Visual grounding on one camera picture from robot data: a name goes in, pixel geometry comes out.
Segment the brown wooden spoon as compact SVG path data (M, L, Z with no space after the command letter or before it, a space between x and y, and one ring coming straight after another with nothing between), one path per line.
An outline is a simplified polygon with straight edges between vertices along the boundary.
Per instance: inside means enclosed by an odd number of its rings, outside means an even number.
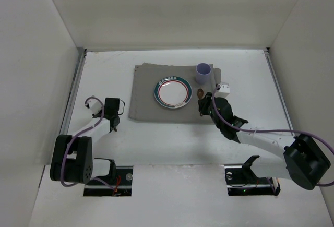
M204 100L204 91L202 88L197 90L197 97L198 97L198 111L200 116L203 116L203 108L205 107L205 100Z

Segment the grey cloth placemat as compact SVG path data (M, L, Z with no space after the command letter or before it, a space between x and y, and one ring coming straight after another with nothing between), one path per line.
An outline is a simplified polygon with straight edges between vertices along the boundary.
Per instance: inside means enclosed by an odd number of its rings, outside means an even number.
M143 63L134 69L133 88L129 107L129 118L150 123L211 124L208 116L200 116L197 90L212 92L221 82L221 70L212 64L209 80L200 85L196 82L195 66L173 66ZM181 77L190 83L193 94L187 105L179 109L161 106L154 97L156 84L166 77Z

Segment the white plate with green rim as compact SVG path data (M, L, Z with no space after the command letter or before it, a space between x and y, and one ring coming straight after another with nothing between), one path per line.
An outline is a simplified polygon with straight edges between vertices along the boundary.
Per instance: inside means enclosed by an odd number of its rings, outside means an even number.
M179 109L186 106L193 95L190 83L179 76L162 78L153 90L155 100L164 108Z

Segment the lilac plastic cup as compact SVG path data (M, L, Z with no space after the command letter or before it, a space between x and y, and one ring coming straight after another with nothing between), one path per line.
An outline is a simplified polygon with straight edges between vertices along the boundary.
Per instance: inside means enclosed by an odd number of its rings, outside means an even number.
M205 84L210 79L211 66L206 63L200 63L196 66L196 82L200 85Z

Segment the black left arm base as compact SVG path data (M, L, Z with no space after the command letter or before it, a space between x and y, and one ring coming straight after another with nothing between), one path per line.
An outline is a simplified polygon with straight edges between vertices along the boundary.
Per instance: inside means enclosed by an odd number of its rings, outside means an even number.
M133 166L118 166L114 160L99 159L90 181L84 187L83 196L130 197L133 172Z

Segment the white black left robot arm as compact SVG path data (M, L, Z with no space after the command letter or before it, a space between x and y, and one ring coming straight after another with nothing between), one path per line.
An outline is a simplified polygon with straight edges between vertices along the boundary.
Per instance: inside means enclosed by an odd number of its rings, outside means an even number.
M116 164L112 159L95 158L93 146L102 137L117 131L120 123L119 98L105 98L101 101L95 96L85 100L85 107L91 111L90 122L80 130L56 138L51 167L50 179L60 182L64 187L76 184L87 185L97 181L104 185L116 177Z

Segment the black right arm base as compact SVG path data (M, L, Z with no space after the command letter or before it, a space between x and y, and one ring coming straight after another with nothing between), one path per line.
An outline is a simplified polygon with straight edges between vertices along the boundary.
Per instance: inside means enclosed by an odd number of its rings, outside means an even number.
M257 177L251 170L260 156L253 155L241 164L224 166L225 181L229 196L278 196L280 183L274 177Z

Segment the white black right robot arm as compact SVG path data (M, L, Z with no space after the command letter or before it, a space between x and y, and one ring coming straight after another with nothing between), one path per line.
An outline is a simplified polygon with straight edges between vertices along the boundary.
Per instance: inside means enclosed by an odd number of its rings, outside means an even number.
M247 174L290 179L307 190L323 186L320 180L331 163L317 144L319 137L300 130L264 130L252 127L247 120L233 114L227 99L202 90L198 90L197 96L200 115L210 116L225 138L255 146L280 158L279 162L267 163L260 156L252 156L243 164L243 170Z

